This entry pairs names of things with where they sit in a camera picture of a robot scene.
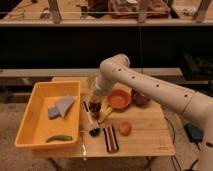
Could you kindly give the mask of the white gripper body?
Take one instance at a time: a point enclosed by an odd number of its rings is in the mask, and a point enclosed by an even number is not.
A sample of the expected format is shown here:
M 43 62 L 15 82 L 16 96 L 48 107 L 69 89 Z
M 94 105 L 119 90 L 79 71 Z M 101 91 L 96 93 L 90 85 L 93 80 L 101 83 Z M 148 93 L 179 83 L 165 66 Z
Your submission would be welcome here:
M 114 83 L 102 75 L 97 76 L 91 86 L 92 93 L 96 96 L 105 96 L 114 86 Z

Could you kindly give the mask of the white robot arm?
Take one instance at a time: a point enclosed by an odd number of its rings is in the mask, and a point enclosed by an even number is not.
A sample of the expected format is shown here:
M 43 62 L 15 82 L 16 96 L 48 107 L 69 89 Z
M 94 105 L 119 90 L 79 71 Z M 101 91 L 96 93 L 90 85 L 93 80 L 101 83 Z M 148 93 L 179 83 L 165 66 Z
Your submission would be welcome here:
M 91 102 L 101 102 L 116 83 L 136 90 L 192 122 L 204 133 L 197 171 L 213 171 L 213 97 L 133 71 L 118 54 L 100 63 L 92 83 Z

